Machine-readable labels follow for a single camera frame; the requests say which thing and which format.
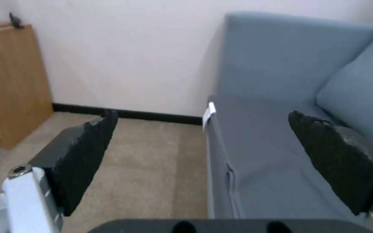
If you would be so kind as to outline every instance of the sofa seat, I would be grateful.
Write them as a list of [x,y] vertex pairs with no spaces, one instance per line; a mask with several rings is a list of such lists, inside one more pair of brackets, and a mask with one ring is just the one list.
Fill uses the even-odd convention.
[[216,108],[206,128],[210,216],[363,222],[315,170],[289,126],[293,110],[329,119],[319,107],[231,96],[209,101]]

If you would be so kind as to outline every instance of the carpet floor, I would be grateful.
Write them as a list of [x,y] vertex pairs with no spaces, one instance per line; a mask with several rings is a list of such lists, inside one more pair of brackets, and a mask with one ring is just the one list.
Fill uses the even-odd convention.
[[[0,186],[64,128],[95,119],[56,112],[12,150],[0,149]],[[206,146],[200,126],[119,119],[102,165],[64,233],[122,218],[206,218]]]

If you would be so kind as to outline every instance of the sofa backrest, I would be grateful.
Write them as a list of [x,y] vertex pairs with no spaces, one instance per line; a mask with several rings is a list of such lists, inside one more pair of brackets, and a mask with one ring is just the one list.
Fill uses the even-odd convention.
[[314,102],[373,40],[373,26],[261,12],[226,16],[217,94]]

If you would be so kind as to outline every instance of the black baseboard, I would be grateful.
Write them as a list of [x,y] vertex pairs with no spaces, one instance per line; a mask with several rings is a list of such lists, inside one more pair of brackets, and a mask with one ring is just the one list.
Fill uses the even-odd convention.
[[71,112],[80,114],[92,114],[101,115],[105,110],[117,110],[119,118],[131,118],[131,119],[141,119],[147,121],[164,121],[173,122],[181,124],[191,124],[191,125],[202,125],[202,119],[197,116],[182,116],[182,115],[172,115],[163,113],[153,113],[153,112],[138,112],[129,110],[119,110],[119,109],[105,109],[98,107],[88,107],[79,105],[65,105],[53,103],[53,109],[55,112]]

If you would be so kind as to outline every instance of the sofa label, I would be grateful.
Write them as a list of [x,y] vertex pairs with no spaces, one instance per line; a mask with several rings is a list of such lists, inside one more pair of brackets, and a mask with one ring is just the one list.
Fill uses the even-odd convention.
[[207,122],[211,118],[212,114],[216,112],[215,105],[213,102],[208,103],[208,108],[205,110],[204,115],[202,117],[202,129],[205,130]]

